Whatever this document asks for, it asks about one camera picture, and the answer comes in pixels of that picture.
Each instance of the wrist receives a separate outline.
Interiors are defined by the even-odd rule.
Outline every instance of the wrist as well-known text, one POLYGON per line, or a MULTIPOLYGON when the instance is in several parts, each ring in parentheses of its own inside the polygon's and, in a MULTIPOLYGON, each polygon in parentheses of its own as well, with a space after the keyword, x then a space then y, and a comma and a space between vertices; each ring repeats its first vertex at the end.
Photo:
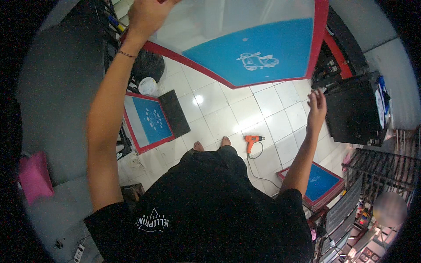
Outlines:
POLYGON ((147 37, 141 34, 136 34, 135 32, 131 32, 131 30, 129 30, 127 32, 126 38, 124 39, 124 42, 120 47, 120 50, 132 56, 137 56, 139 51, 145 45, 147 39, 147 37))
POLYGON ((319 133, 316 133, 311 129, 307 130, 306 137, 305 137, 306 141, 308 141, 309 143, 317 144, 318 138, 319 138, 319 133))

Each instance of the drying rack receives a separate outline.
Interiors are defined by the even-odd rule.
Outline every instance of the drying rack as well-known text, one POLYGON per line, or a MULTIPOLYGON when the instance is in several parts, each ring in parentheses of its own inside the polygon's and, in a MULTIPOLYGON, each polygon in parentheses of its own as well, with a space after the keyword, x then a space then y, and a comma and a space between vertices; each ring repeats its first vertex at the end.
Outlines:
POLYGON ((355 149, 347 164, 345 188, 363 176, 361 199, 370 204, 384 192, 395 192, 409 205, 421 170, 421 160, 398 154, 355 149))

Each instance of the person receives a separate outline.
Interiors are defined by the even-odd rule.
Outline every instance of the person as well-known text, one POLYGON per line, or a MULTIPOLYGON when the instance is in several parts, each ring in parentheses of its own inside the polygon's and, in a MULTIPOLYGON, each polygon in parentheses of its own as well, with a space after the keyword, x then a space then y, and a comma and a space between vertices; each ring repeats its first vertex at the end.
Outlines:
POLYGON ((224 137, 199 142, 129 210, 120 191, 116 137, 134 57, 177 3, 135 0, 127 38, 100 84, 87 119, 88 183, 94 213, 84 219, 106 262, 305 262, 312 236, 302 207, 323 93, 309 95, 306 137, 276 199, 252 186, 247 167, 224 137))

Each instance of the foot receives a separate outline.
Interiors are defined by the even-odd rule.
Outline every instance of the foot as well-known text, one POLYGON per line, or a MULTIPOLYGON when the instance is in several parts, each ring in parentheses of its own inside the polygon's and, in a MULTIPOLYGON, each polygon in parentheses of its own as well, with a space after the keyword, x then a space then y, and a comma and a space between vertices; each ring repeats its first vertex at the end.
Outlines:
POLYGON ((195 150, 195 151, 205 151, 205 149, 203 148, 202 144, 199 141, 195 142, 195 144, 193 146, 193 150, 195 150))
POLYGON ((228 137, 226 137, 226 136, 224 136, 224 137, 222 138, 221 147, 222 147, 222 146, 225 146, 225 145, 231 145, 231 141, 230 141, 230 140, 229 140, 229 138, 228 138, 228 137))

